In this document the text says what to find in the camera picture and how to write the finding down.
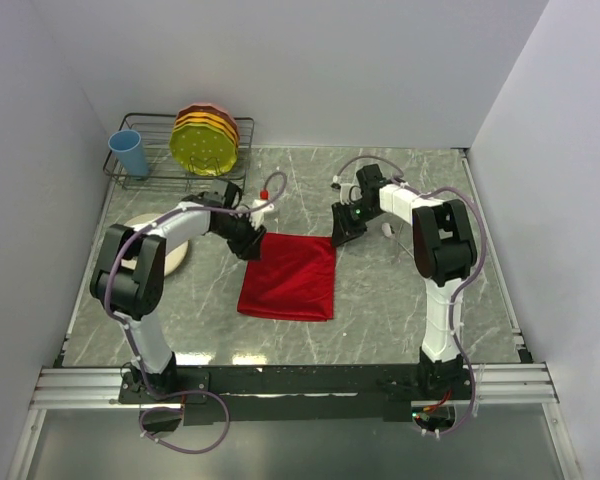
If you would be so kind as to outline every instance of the yellow plate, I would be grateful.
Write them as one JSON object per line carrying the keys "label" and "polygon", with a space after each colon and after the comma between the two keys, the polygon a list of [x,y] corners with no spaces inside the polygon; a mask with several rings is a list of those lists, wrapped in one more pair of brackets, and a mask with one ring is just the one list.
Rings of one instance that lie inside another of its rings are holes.
{"label": "yellow plate", "polygon": [[206,123],[186,123],[171,132],[169,149],[187,171],[218,176],[229,172],[238,160],[234,143],[217,128]]}
{"label": "yellow plate", "polygon": [[227,122],[225,119],[223,119],[222,117],[219,117],[217,115],[214,115],[212,113],[205,113],[205,112],[188,113],[187,115],[176,118],[176,122],[173,126],[173,129],[175,130],[178,127],[181,127],[182,125],[184,125],[185,123],[203,123],[203,122],[209,123],[209,124],[213,125],[214,127],[224,130],[227,133],[227,135],[229,135],[229,138],[231,138],[233,140],[233,142],[236,144],[236,146],[238,146],[238,143],[240,141],[240,135],[238,135],[238,132],[236,132],[236,130],[233,128],[233,126],[229,122]]}
{"label": "yellow plate", "polygon": [[183,128],[188,127],[189,125],[205,125],[208,128],[210,128],[211,130],[213,130],[214,132],[217,132],[220,135],[224,135],[227,138],[227,140],[229,140],[233,144],[234,147],[236,146],[236,144],[233,142],[233,139],[229,135],[227,135],[227,132],[225,132],[221,127],[211,125],[210,123],[207,123],[207,122],[187,122],[187,123],[183,123],[179,127],[174,128],[172,130],[172,133],[173,132],[179,132]]}

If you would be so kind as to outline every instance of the cable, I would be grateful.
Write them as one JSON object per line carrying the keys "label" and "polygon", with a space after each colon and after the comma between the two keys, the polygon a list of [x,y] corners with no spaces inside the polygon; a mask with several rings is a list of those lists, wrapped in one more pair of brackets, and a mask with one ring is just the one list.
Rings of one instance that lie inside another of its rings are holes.
{"label": "cable", "polygon": [[351,165],[353,162],[356,162],[358,160],[364,160],[367,158],[370,160],[378,160],[380,162],[384,162],[387,165],[393,167],[393,169],[396,171],[397,175],[394,175],[392,178],[404,177],[404,172],[402,171],[402,169],[398,165],[393,163],[391,160],[387,160],[384,157],[378,157],[377,155],[358,155],[357,157],[353,157],[353,158],[347,160],[346,162],[344,162],[344,165],[342,165],[342,167],[340,167],[340,170],[338,170],[338,173],[336,173],[335,177],[333,178],[333,183],[336,185],[340,183],[340,175],[342,175],[342,172],[344,172],[344,170],[349,165]]}
{"label": "cable", "polygon": [[464,412],[464,414],[462,415],[460,420],[456,421],[454,423],[454,425],[451,428],[449,428],[448,430],[445,430],[444,432],[440,432],[440,435],[447,435],[449,433],[455,432],[458,428],[460,428],[469,419],[469,417],[471,416],[471,414],[473,412],[473,407],[476,403],[476,376],[475,376],[475,372],[473,370],[473,365],[471,364],[471,360],[469,360],[469,356],[467,355],[467,352],[465,352],[465,350],[462,348],[462,344],[460,343],[460,338],[458,338],[458,334],[455,331],[454,324],[453,324],[453,310],[455,308],[456,298],[458,298],[458,295],[460,294],[460,292],[462,290],[464,290],[465,288],[467,288],[467,286],[469,286],[471,283],[473,283],[476,278],[478,278],[478,275],[480,275],[480,272],[482,271],[482,268],[484,267],[484,263],[485,263],[485,260],[487,257],[487,233],[486,233],[486,230],[484,227],[484,222],[482,221],[482,217],[480,216],[480,212],[478,211],[478,208],[469,199],[469,197],[467,197],[464,193],[462,193],[457,188],[455,188],[455,187],[440,187],[436,190],[433,190],[432,192],[422,194],[420,191],[416,190],[413,187],[410,187],[409,185],[405,184],[404,182],[398,181],[398,179],[396,179],[395,177],[392,178],[391,181],[394,184],[400,186],[400,188],[404,188],[405,190],[408,190],[415,195],[419,195],[420,198],[431,198],[442,192],[453,193],[454,195],[460,197],[460,199],[467,205],[467,207],[469,207],[469,210],[471,210],[471,213],[473,214],[476,221],[478,222],[478,229],[480,230],[480,256],[478,258],[478,264],[476,265],[476,268],[473,270],[473,273],[471,273],[471,275],[469,275],[458,286],[458,288],[456,288],[455,291],[451,294],[451,298],[449,301],[449,329],[451,330],[451,332],[453,332],[451,334],[451,337],[453,338],[453,342],[456,344],[456,347],[458,347],[460,356],[462,357],[462,360],[467,365],[467,369],[469,370],[469,384],[471,385],[471,399],[469,400],[469,406],[468,406],[466,412]]}
{"label": "cable", "polygon": [[233,208],[234,210],[236,208],[238,208],[238,205],[240,205],[241,201],[242,201],[242,190],[238,190],[238,200],[236,200],[235,202],[233,202],[233,205],[231,205],[231,208]]}
{"label": "cable", "polygon": [[131,368],[131,362],[124,362],[122,364],[122,366],[120,367],[120,378],[122,378],[124,380],[124,373],[122,373],[122,370],[124,370],[125,368]]}
{"label": "cable", "polygon": [[355,200],[353,198],[351,198],[351,194],[353,193],[353,189],[357,188],[358,191],[362,191],[362,189],[360,188],[360,185],[352,185],[351,188],[349,189],[349,203],[353,203]]}
{"label": "cable", "polygon": [[139,420],[140,429],[142,430],[142,436],[147,436],[148,438],[152,439],[154,442],[159,443],[160,445],[167,447],[171,450],[174,450],[176,452],[187,453],[187,454],[206,453],[210,450],[213,450],[218,445],[220,445],[220,443],[222,443],[222,441],[225,439],[225,437],[227,436],[227,433],[229,431],[229,424],[230,424],[229,409],[227,408],[227,405],[226,405],[226,403],[224,403],[222,398],[220,398],[218,395],[216,395],[212,392],[208,392],[205,390],[185,390],[185,391],[175,392],[175,393],[170,393],[170,394],[165,395],[165,394],[160,394],[152,387],[151,382],[149,382],[149,376],[148,376],[149,374],[147,373],[147,369],[144,364],[144,360],[142,359],[142,356],[140,355],[140,350],[138,349],[138,345],[136,344],[136,342],[133,338],[133,335],[131,334],[131,329],[130,329],[126,319],[122,318],[122,317],[118,317],[111,309],[111,294],[112,294],[112,290],[113,290],[114,279],[116,277],[116,274],[118,273],[118,270],[120,269],[120,265],[122,264],[122,259],[124,258],[125,254],[127,253],[127,250],[129,250],[129,248],[131,247],[133,242],[135,242],[141,235],[149,232],[150,230],[156,228],[158,225],[161,225],[162,223],[166,222],[167,220],[169,220],[170,218],[172,218],[176,215],[179,215],[184,212],[194,212],[194,211],[210,211],[210,212],[216,212],[216,213],[228,213],[228,214],[232,214],[232,215],[233,214],[243,215],[243,214],[248,214],[248,213],[254,213],[259,210],[263,210],[263,209],[267,208],[269,205],[271,205],[272,203],[277,201],[282,196],[282,193],[284,192],[284,190],[287,186],[287,175],[284,172],[275,171],[271,175],[269,175],[269,177],[267,177],[267,179],[265,180],[264,190],[266,190],[269,182],[275,176],[279,176],[282,178],[282,185],[281,185],[280,189],[276,192],[276,194],[270,200],[267,200],[265,203],[258,205],[257,207],[249,208],[247,210],[236,211],[234,209],[209,207],[206,205],[200,205],[200,206],[195,206],[195,207],[185,207],[185,208],[181,208],[181,209],[174,209],[174,210],[171,210],[171,211],[165,213],[164,215],[160,216],[153,222],[148,223],[141,229],[134,232],[120,248],[120,251],[118,252],[118,255],[116,256],[116,259],[114,260],[113,265],[111,267],[111,272],[109,273],[109,278],[107,279],[107,286],[106,286],[105,294],[104,294],[104,309],[107,312],[107,315],[109,317],[111,317],[113,320],[115,320],[116,322],[118,322],[122,325],[122,327],[123,327],[122,331],[124,332],[127,342],[129,342],[129,346],[131,347],[131,351],[133,352],[133,355],[135,356],[135,358],[138,361],[138,366],[140,367],[140,373],[142,375],[142,380],[144,381],[144,384],[145,384],[149,394],[152,397],[154,397],[156,400],[166,400],[169,398],[182,397],[182,396],[188,396],[188,395],[206,395],[206,396],[212,397],[214,400],[217,400],[218,403],[220,403],[220,405],[222,406],[222,409],[224,410],[226,421],[225,421],[224,429],[223,429],[222,433],[220,434],[220,437],[209,447],[199,449],[199,450],[177,447],[176,445],[165,442],[162,439],[157,439],[156,437],[151,435],[149,432],[147,432],[146,429],[144,428],[144,424],[142,421],[143,421],[144,417],[148,414],[148,412],[156,411],[156,410],[181,411],[181,409],[170,409],[168,407],[155,407],[155,408],[146,410],[140,416],[140,420]]}
{"label": "cable", "polygon": [[419,429],[418,432],[422,434],[422,431],[429,432],[431,435],[435,435],[439,438],[440,432],[449,429],[453,426],[456,419],[456,411],[453,405],[442,406],[435,411],[422,411],[420,413],[413,414],[413,421]]}
{"label": "cable", "polygon": [[[382,233],[389,240],[393,240],[400,248],[402,248],[405,252],[407,252],[407,254],[409,254],[409,256],[411,258],[413,258],[415,260],[415,257],[413,256],[413,253],[411,252],[411,250],[409,250],[407,247],[405,247],[405,245],[400,241],[400,234],[402,233],[402,227],[404,227],[405,223],[406,222],[402,222],[402,224],[400,225],[400,230],[398,230],[398,233],[396,234],[396,233],[394,233],[393,227],[391,226],[391,224],[389,222],[384,222],[382,224]],[[398,250],[398,252],[396,252],[396,257],[395,257],[394,261],[397,261],[399,256],[400,256],[400,251]]]}
{"label": "cable", "polygon": [[450,398],[451,398],[451,390],[448,390],[447,393],[444,394],[444,397],[442,397],[442,400],[440,400],[435,405],[429,405],[427,407],[424,407],[422,409],[422,411],[431,414],[431,413],[435,412],[438,409],[438,407],[440,407],[440,406],[444,405],[446,402],[448,402]]}

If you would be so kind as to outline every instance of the white wall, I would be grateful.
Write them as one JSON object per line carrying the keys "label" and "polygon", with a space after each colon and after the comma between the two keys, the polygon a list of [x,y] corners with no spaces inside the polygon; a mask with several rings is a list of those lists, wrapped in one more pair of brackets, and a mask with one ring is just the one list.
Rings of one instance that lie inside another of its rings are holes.
{"label": "white wall", "polygon": [[537,360],[600,478],[600,0],[551,0],[471,149]]}
{"label": "white wall", "polygon": [[106,128],[194,100],[256,142],[469,146],[547,0],[33,0]]}
{"label": "white wall", "polygon": [[62,345],[105,183],[106,136],[28,1],[0,0],[0,479]]}

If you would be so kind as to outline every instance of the gray marble surface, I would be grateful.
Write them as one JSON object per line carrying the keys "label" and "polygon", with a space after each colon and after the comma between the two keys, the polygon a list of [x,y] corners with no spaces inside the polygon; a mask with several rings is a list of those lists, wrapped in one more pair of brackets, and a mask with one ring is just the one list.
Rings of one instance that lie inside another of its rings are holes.
{"label": "gray marble surface", "polygon": [[[269,231],[330,236],[330,205],[338,196],[329,185],[338,167],[361,153],[384,156],[403,167],[416,188],[443,185],[470,193],[460,154],[455,150],[385,148],[254,149],[245,199],[250,203],[262,181],[277,167],[289,185],[266,218]],[[343,175],[353,182],[358,161]],[[381,166],[385,175],[391,173]],[[173,208],[181,192],[159,193],[116,187],[105,225]],[[236,304],[246,264],[224,240],[194,239],[183,265],[165,280],[159,308],[165,337],[181,364],[346,364],[416,362],[424,337],[424,283],[407,253],[382,235],[384,215],[370,222],[365,236],[338,249],[335,318],[324,323],[267,320],[241,315]],[[411,245],[410,231],[401,237]],[[511,324],[490,259],[465,293],[463,343],[475,362],[517,362]],[[119,327],[88,291],[82,295],[64,365],[121,365],[129,359]]]}

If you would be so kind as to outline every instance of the small white object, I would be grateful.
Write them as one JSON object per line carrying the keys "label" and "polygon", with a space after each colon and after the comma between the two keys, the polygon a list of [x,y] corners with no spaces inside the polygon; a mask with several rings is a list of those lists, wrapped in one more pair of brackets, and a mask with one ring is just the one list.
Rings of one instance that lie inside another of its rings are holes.
{"label": "small white object", "polygon": [[360,187],[355,183],[341,183],[340,184],[340,203],[349,205],[360,198],[359,195]]}
{"label": "small white object", "polygon": [[[257,198],[251,204],[251,208],[260,207],[261,205],[267,203],[267,201],[268,200],[262,200],[260,198]],[[251,225],[253,225],[253,228],[255,228],[255,229],[260,228],[260,226],[264,223],[264,216],[267,213],[273,212],[274,210],[275,210],[275,207],[274,207],[273,203],[270,203],[263,209],[258,210],[257,212],[253,212],[251,214]]]}
{"label": "small white object", "polygon": [[382,233],[387,238],[395,238],[395,234],[393,233],[393,230],[391,229],[391,225],[388,222],[384,222],[382,224]]}
{"label": "small white object", "polygon": [[460,333],[462,331],[462,327],[464,327],[464,323],[458,322],[458,324],[454,325],[454,327],[455,328],[453,330],[449,330],[451,332],[451,335],[456,335],[456,334],[460,335]]}

